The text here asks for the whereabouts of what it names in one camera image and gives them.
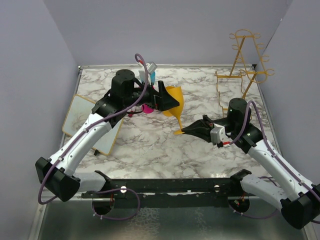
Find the pink plastic wine glass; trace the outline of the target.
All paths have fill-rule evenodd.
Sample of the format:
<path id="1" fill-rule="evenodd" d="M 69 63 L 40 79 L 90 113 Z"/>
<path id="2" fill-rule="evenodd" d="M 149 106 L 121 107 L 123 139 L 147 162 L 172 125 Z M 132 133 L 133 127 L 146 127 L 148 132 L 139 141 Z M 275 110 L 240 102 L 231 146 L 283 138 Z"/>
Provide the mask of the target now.
<path id="1" fill-rule="evenodd" d="M 143 105 L 141 106 L 141 110 L 142 110 L 142 112 L 145 113 L 145 114 L 151 114 L 151 113 L 154 111 L 154 109 L 152 109 L 151 107 L 149 107 L 147 104 L 143 104 Z"/>

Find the blue plastic wine glass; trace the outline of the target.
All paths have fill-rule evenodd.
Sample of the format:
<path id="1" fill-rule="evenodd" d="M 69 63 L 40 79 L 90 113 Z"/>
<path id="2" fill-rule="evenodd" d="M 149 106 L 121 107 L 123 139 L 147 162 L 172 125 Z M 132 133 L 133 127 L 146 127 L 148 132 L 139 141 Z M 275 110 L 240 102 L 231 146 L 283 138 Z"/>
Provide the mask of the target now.
<path id="1" fill-rule="evenodd" d="M 145 80 L 146 80 L 146 74 L 144 71 L 139 71 L 139 77 L 140 77 L 140 82 L 142 84 L 145 83 Z M 153 86 L 156 82 L 156 73 L 153 72 L 153 73 L 149 73 L 148 74 L 148 81 L 150 81 L 150 84 Z"/>

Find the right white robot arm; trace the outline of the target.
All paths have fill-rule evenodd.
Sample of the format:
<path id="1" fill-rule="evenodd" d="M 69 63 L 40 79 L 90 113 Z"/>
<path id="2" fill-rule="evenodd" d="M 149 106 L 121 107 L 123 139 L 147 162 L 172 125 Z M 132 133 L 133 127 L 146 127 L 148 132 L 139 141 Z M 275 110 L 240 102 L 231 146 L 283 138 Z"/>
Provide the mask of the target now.
<path id="1" fill-rule="evenodd" d="M 304 177 L 277 152 L 263 126 L 255 127 L 250 122 L 250 107 L 255 105 L 252 100 L 233 98 L 226 117 L 212 120 L 203 115 L 202 119 L 184 127 L 182 133 L 219 148 L 236 145 L 256 160 L 279 186 L 242 171 L 230 182 L 230 191 L 236 196 L 246 192 L 259 197 L 279 210 L 293 228 L 300 230 L 320 215 L 320 186 Z"/>

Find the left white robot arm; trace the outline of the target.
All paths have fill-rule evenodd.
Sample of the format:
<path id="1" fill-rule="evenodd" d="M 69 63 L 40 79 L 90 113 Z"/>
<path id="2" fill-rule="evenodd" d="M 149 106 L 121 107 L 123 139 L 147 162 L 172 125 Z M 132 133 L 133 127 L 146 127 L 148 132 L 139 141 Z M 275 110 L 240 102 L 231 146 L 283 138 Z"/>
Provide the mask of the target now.
<path id="1" fill-rule="evenodd" d="M 128 69 L 121 69 L 111 80 L 111 88 L 98 100 L 84 124 L 72 138 L 48 159 L 40 157 L 35 169 L 41 188 L 47 188 L 56 198 L 66 202 L 79 192 L 94 192 L 106 197 L 111 190 L 107 178 L 97 171 L 76 176 L 75 171 L 92 147 L 136 105 L 146 104 L 164 112 L 180 103 L 171 96 L 163 81 L 154 89 L 141 83 Z"/>

